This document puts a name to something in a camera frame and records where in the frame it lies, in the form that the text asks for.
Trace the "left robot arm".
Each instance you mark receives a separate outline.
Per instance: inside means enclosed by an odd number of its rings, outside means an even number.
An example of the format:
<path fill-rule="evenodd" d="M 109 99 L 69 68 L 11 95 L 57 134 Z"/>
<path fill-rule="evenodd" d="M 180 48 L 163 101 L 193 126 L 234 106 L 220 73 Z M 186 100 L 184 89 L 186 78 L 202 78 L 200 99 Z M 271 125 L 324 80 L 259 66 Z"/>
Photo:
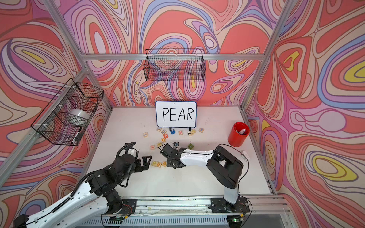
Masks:
<path fill-rule="evenodd" d="M 116 187 L 126 188 L 133 173 L 149 169 L 151 156 L 138 157 L 135 143 L 121 147 L 114 161 L 99 170 L 87 173 L 74 190 L 51 206 L 33 215 L 22 214 L 14 219 L 15 228 L 75 228 L 86 220 L 104 214 L 121 214 L 126 219 L 134 213 L 124 203 Z"/>

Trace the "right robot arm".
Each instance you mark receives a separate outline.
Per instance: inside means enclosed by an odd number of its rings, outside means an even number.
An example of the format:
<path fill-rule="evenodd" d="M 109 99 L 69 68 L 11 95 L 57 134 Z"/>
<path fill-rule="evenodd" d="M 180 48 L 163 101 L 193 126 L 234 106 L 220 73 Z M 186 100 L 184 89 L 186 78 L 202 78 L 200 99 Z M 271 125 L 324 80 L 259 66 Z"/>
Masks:
<path fill-rule="evenodd" d="M 213 213 L 241 213 L 250 211 L 248 201 L 240 197 L 239 182 L 244 165 L 223 147 L 218 145 L 210 151 L 194 151 L 190 148 L 177 148 L 165 144 L 160 154 L 166 158 L 168 167 L 177 169 L 187 166 L 207 168 L 217 181 L 223 185 L 224 193 L 220 198 L 211 198 L 208 207 Z"/>

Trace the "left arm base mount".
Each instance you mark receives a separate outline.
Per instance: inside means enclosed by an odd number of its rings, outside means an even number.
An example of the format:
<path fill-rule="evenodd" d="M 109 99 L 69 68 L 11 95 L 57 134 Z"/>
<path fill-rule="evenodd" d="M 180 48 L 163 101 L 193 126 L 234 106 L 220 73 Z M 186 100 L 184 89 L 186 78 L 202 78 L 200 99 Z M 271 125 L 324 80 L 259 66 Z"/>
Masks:
<path fill-rule="evenodd" d="M 137 199 L 114 199 L 108 201 L 106 214 L 132 215 L 136 210 Z"/>

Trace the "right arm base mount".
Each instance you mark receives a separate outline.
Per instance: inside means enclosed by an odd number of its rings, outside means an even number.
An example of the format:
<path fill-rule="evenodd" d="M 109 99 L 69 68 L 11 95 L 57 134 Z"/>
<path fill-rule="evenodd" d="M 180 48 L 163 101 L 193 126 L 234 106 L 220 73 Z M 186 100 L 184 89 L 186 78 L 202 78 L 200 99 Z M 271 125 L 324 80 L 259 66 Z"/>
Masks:
<path fill-rule="evenodd" d="M 211 198 L 211 204 L 208 206 L 213 213 L 242 213 L 250 212 L 248 199 L 239 197 L 235 204 L 227 202 L 223 197 Z"/>

